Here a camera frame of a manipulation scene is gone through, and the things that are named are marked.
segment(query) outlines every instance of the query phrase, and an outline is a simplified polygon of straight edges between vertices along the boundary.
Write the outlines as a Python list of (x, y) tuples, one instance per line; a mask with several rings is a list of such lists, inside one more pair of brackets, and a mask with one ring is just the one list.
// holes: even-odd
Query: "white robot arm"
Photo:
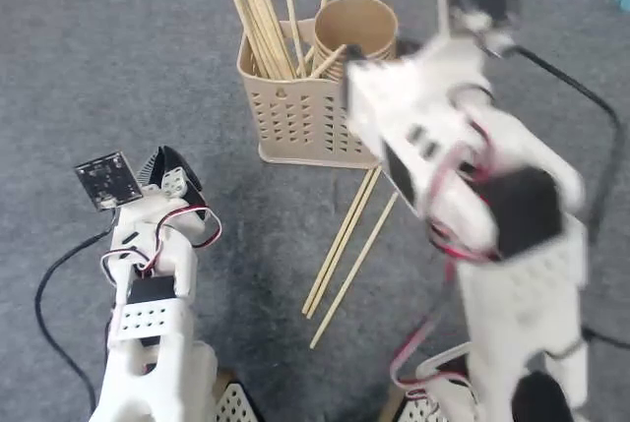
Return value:
[(142, 187), (121, 153), (82, 164), (77, 173), (99, 209), (118, 209), (111, 249), (101, 259), (115, 304), (91, 422), (215, 422), (236, 410), (239, 420), (256, 421), (238, 383), (218, 408), (217, 357), (194, 339), (195, 249), (221, 237), (194, 172), (179, 153), (161, 147), (139, 174)]
[[(464, 17), (470, 4), (442, 1), (442, 31), (424, 48), (380, 63), (351, 48), (345, 79), (350, 129), (418, 217), (450, 239), (444, 250), (456, 259), (471, 338), (467, 372), (478, 400), (461, 410), (444, 381), (422, 387), (450, 422), (476, 414), (482, 422), (507, 422), (527, 363), (543, 352), (548, 373), (576, 409), (587, 397), (578, 294), (586, 283), (587, 234), (575, 218), (583, 181), (494, 106), (482, 68), (486, 42), (510, 41), (501, 21)], [(453, 14), (461, 15), (456, 28)]]

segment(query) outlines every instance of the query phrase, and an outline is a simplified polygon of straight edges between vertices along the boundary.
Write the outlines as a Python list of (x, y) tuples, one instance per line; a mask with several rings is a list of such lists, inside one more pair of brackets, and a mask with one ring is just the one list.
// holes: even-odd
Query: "black cable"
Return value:
[(107, 319), (107, 322), (105, 323), (105, 330), (103, 331), (104, 333), (104, 337), (103, 337), (103, 343), (104, 343), (104, 349), (103, 349), (103, 366), (105, 368), (107, 368), (107, 358), (109, 358), (109, 348), (107, 347), (107, 340), (109, 338), (109, 329), (111, 327), (111, 320), (114, 317), (113, 315), (113, 309), (111, 310), (111, 312), (109, 313), (109, 319)]
[(608, 200), (608, 196), (610, 196), (610, 191), (612, 190), (612, 186), (614, 185), (615, 177), (619, 172), (619, 168), (621, 167), (621, 162), (625, 153), (625, 126), (622, 124), (617, 111), (610, 104), (608, 104), (605, 100), (603, 100), (593, 91), (589, 90), (587, 87), (579, 83), (574, 78), (570, 77), (550, 63), (544, 61), (538, 55), (523, 46), (516, 45), (509, 50), (509, 53), (510, 52), (516, 52), (521, 56), (524, 56), (528, 60), (537, 64), (547, 73), (550, 73), (558, 80), (562, 81), (563, 83), (569, 85), (571, 88), (579, 92), (581, 95), (584, 95), (585, 97), (590, 99), (599, 108), (601, 108), (601, 110), (608, 116), (608, 119), (610, 120), (610, 124), (614, 131), (612, 147), (610, 149), (610, 156), (608, 159), (608, 163), (601, 172), (595, 197), (591, 203), (591, 207), (589, 209), (589, 214), (587, 217), (589, 244), (591, 246), (595, 246), (598, 243), (601, 223), (605, 216), (606, 202)]
[(582, 327), (582, 338), (585, 341), (591, 340), (600, 340), (603, 343), (607, 343), (615, 348), (619, 348), (620, 350), (630, 350), (630, 343), (627, 341), (619, 340), (612, 336), (607, 336), (598, 331), (591, 329), (590, 327), (583, 326)]
[(46, 285), (48, 284), (48, 281), (50, 281), (50, 279), (52, 278), (52, 275), (59, 269), (59, 267), (61, 267), (64, 263), (66, 263), (68, 260), (74, 257), (77, 253), (81, 252), (82, 250), (85, 250), (86, 248), (92, 246), (101, 238), (109, 235), (109, 233), (111, 233), (114, 227), (115, 220), (116, 220), (116, 211), (114, 210), (112, 211), (111, 223), (109, 223), (109, 226), (107, 226), (106, 229), (104, 229), (99, 234), (85, 240), (84, 242), (82, 242), (81, 244), (73, 248), (72, 250), (66, 252), (59, 260), (53, 263), (50, 266), (50, 268), (46, 270), (43, 277), (41, 278), (41, 281), (39, 282), (39, 286), (37, 287), (37, 292), (35, 293), (35, 297), (34, 297), (35, 318), (37, 319), (37, 326), (39, 327), (39, 330), (41, 331), (41, 334), (43, 335), (46, 342), (52, 347), (53, 350), (55, 350), (55, 352), (66, 362), (66, 364), (70, 367), (70, 369), (72, 369), (72, 371), (83, 382), (84, 386), (86, 387), (86, 391), (88, 392), (88, 397), (90, 398), (90, 412), (91, 413), (93, 413), (96, 410), (95, 387), (90, 381), (90, 378), (88, 377), (88, 375), (79, 367), (79, 365), (70, 357), (70, 355), (68, 355), (68, 353), (61, 347), (61, 345), (57, 343), (57, 340), (55, 340), (54, 337), (50, 334), (50, 331), (48, 330), (48, 327), (46, 326), (46, 322), (44, 321), (43, 315), (41, 313), (41, 298), (43, 296), (43, 291), (45, 290)]

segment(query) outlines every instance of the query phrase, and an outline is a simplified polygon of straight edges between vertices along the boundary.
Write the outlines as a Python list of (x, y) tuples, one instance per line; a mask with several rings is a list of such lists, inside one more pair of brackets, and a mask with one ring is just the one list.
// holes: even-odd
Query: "stack of paper cups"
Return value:
[[(315, 16), (315, 58), (317, 67), (339, 46), (355, 44), (372, 60), (396, 57), (398, 19), (394, 11), (379, 0), (333, 0)], [(342, 54), (323, 74), (340, 81), (344, 72)]]

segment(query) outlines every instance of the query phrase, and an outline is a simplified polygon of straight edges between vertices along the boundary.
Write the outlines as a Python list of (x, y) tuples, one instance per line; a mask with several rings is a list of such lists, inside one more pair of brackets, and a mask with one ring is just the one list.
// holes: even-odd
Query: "gray carpet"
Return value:
[[(404, 35), (436, 29), (435, 0), (385, 0)], [(296, 0), (310, 16), (319, 0)], [(0, 420), (87, 419), (78, 380), (34, 322), (48, 265), (108, 220), (71, 167), (114, 150), (140, 166), (158, 144), (196, 168), (224, 221), (201, 256), (198, 330), (268, 421), (372, 420), (390, 357), (434, 295), (423, 227), (396, 204), (316, 351), (333, 296), (312, 321), (300, 307), (362, 177), (263, 163), (234, 67), (241, 27), (230, 0), (0, 0)], [(612, 0), (524, 0), (520, 40), (605, 94), (628, 119), (630, 15)], [(501, 105), (586, 177), (592, 191), (610, 140), (584, 99), (525, 61), (490, 67)], [(630, 167), (616, 187), (591, 267), (584, 316), (630, 340)], [(332, 282), (337, 291), (390, 194), (380, 181)], [(44, 297), (50, 327), (98, 385), (111, 289), (100, 244), (69, 263)], [(466, 339), (459, 305), (414, 362)], [(630, 354), (591, 349), (594, 421), (630, 419)]]

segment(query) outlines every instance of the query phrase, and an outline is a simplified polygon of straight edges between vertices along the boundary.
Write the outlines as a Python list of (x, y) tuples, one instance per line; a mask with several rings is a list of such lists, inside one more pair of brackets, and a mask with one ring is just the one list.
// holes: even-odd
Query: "beige plastic basket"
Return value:
[[(300, 38), (313, 44), (314, 20), (298, 22)], [(281, 22), (290, 38), (290, 24)], [(258, 78), (251, 46), (243, 36), (237, 62), (258, 131), (258, 153), (271, 163), (372, 168), (378, 161), (347, 129), (339, 83)]]

